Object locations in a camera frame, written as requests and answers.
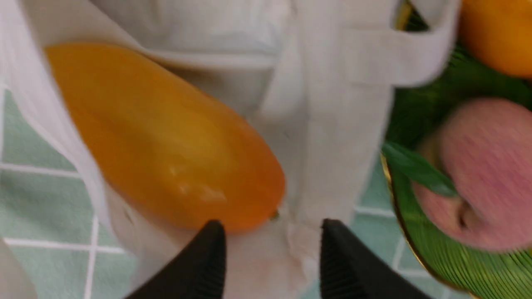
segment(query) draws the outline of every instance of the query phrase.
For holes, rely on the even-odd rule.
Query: white bag handle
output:
[[[416,86],[433,80],[443,70],[454,46],[461,0],[411,1],[431,27],[431,31],[424,33],[393,28],[389,13],[397,6],[394,2],[397,1],[373,0],[364,4],[360,0],[343,0],[339,3],[337,18],[342,22],[338,27],[348,29],[341,29],[345,34],[338,42],[344,45],[341,53],[350,82]],[[313,25],[314,30],[323,28]],[[303,102],[303,66],[297,37],[300,32],[297,26],[291,29],[264,101],[253,115],[261,122],[282,122]]]
[[[430,31],[346,32],[343,54],[350,82],[418,86],[441,73],[454,47],[461,0],[417,0],[412,4],[429,23]]]

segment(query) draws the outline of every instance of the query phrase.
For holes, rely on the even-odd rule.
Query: green bowl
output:
[[[399,24],[401,28],[428,30],[415,11],[404,7],[403,12],[410,16],[403,17],[406,24]],[[386,138],[413,150],[458,105],[481,96],[503,97],[529,110],[532,107],[532,89],[525,81],[497,73],[457,45],[448,67],[436,81],[420,88],[396,91]],[[388,166],[385,166],[385,174],[405,238],[414,255],[434,278],[480,299],[532,298],[532,256],[529,251],[494,254],[450,239],[425,216],[410,180]]]

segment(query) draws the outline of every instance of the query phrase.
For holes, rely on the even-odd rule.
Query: reusable bag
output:
[[[394,87],[436,78],[454,45],[460,0],[411,3],[431,31],[395,30],[399,0],[2,0],[0,70],[24,118],[82,176],[102,225],[138,258],[133,289],[195,232],[132,209],[103,180],[43,48],[133,49],[244,115],[288,185],[277,220],[228,237],[225,298],[297,299],[317,279],[322,220],[352,217]]]

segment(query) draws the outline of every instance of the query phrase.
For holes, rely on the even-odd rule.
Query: white grid line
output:
[[[87,267],[87,281],[85,283],[84,299],[90,299],[93,291],[94,266],[96,264],[96,248],[98,247],[99,222],[96,215],[93,217],[92,235],[90,238],[89,262]]]
[[[90,251],[91,245],[89,244],[75,244],[75,243],[62,243],[45,240],[31,240],[31,239],[13,239],[4,238],[4,242],[10,247],[32,247],[43,249],[57,249],[57,250],[73,250],[73,251]],[[112,246],[98,246],[96,248],[97,253],[110,253],[110,254],[125,254],[126,251],[120,247]]]
[[[392,269],[394,269],[395,271],[399,270],[399,265],[401,264],[401,259],[403,258],[405,248],[406,241],[404,240],[403,236],[401,236],[399,242],[397,242],[397,246],[395,247],[395,254],[392,260]]]
[[[442,298],[441,299],[450,299],[451,298],[451,290],[449,290],[448,288],[445,288],[443,290],[443,294],[442,294]]]
[[[355,206],[355,212],[371,216],[380,216],[386,218],[395,218],[395,213],[390,210],[378,209],[375,207]]]
[[[399,270],[397,273],[410,278],[429,278],[430,274],[425,270]]]
[[[39,175],[48,175],[55,177],[67,177],[67,178],[81,178],[81,175],[75,171],[60,170],[60,169],[49,169],[49,168],[39,168],[29,165],[15,165],[8,163],[0,163],[0,169],[11,170],[16,172],[25,172],[25,173],[36,173]]]

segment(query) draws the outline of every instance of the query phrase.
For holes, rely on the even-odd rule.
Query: green leaf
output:
[[[424,185],[432,192],[445,197],[458,197],[453,181],[416,152],[397,143],[385,142],[383,155],[395,170]]]

